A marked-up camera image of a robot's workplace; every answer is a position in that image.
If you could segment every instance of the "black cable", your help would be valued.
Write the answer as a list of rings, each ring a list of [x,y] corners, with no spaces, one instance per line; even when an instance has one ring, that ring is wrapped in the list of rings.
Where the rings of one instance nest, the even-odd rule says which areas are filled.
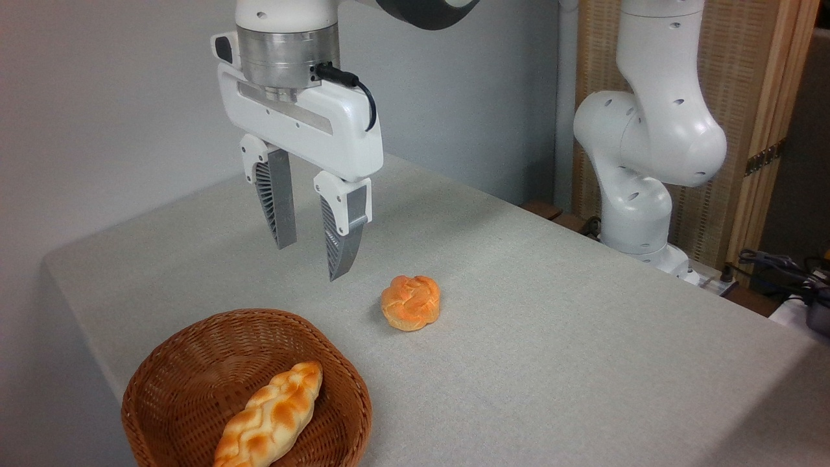
[[[366,127],[366,132],[368,133],[374,128],[374,124],[378,120],[378,107],[374,103],[372,93],[369,92],[366,85],[360,82],[360,78],[358,78],[357,75],[349,73],[348,71],[340,70],[332,65],[331,62],[320,63],[317,66],[313,66],[311,71],[316,73],[321,80],[335,82],[347,87],[359,87],[360,90],[366,95],[366,98],[369,99],[369,126]]]
[[[745,270],[736,267],[732,263],[727,263],[726,266],[729,267],[729,268],[732,268],[733,271],[737,271],[741,274],[744,274],[745,276],[747,276],[751,279],[754,279],[754,280],[756,280],[760,283],[763,283],[763,284],[765,284],[769,287],[777,288],[779,290],[789,292],[791,295],[798,295],[802,299],[806,299],[806,300],[804,300],[805,303],[807,302],[807,300],[809,300],[810,302],[813,302],[813,301],[818,302],[821,305],[823,305],[824,307],[830,307],[830,301],[827,300],[827,297],[823,296],[821,293],[815,292],[815,289],[812,288],[812,287],[809,287],[807,284],[805,284],[801,288],[791,288],[791,287],[784,286],[784,285],[781,285],[781,284],[778,284],[778,283],[769,282],[769,281],[765,280],[764,278],[760,277],[758,274],[748,273]]]
[[[369,92],[368,87],[360,82],[360,80],[358,80],[358,87],[364,92],[366,98],[369,99],[369,126],[366,128],[366,131],[368,132],[374,128],[374,123],[378,121],[378,107],[374,104],[374,97],[372,96],[372,93]]]

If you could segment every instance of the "white wall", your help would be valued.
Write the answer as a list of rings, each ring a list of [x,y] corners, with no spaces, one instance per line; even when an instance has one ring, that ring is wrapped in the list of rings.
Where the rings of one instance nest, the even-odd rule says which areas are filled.
[[[0,465],[129,458],[117,402],[38,267],[239,176],[208,49],[232,11],[0,0]],[[555,2],[484,1],[443,32],[341,13],[343,63],[376,95],[388,151],[512,202],[550,197]]]

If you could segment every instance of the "wicker panel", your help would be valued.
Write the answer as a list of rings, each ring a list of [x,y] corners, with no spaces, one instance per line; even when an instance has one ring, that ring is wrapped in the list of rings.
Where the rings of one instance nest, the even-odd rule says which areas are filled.
[[[774,0],[709,0],[698,72],[712,115],[723,126],[728,151],[718,175],[696,189],[670,187],[675,210],[669,241],[711,266],[725,260],[739,203],[759,94],[781,3]],[[602,89],[627,91],[615,63],[619,0],[580,3],[577,102]],[[574,211],[599,214],[599,188],[590,162],[574,152]]]
[[[212,465],[225,424],[255,391],[317,360],[315,413],[273,465],[354,466],[372,429],[372,404],[354,366],[302,317],[267,309],[214,315],[156,347],[130,379],[121,420],[143,467]]]

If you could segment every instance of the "black cable bundle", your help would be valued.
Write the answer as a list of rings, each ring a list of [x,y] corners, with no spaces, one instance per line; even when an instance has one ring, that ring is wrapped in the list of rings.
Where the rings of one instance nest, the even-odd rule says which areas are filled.
[[[827,278],[822,278],[809,272],[806,268],[801,268],[789,256],[769,254],[746,248],[741,250],[738,256],[738,263],[753,264],[759,267],[759,271],[757,273],[747,273],[743,269],[727,263],[724,273],[738,272],[744,274],[765,286],[791,295],[792,297],[787,298],[787,300],[795,298],[801,300],[808,306],[818,303],[823,307],[830,307],[830,281]],[[793,282],[790,284],[778,283],[769,278],[768,272],[770,271],[775,271],[792,278]]]

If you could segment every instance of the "table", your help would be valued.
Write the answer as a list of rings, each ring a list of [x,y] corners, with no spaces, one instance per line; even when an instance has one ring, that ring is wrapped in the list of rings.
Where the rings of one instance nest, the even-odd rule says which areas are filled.
[[[289,248],[233,179],[46,257],[116,396],[177,330],[273,307],[365,379],[363,465],[830,465],[830,350],[813,340],[391,155],[357,261],[329,283],[316,171],[291,163]],[[402,273],[442,287],[418,332],[379,310]]]

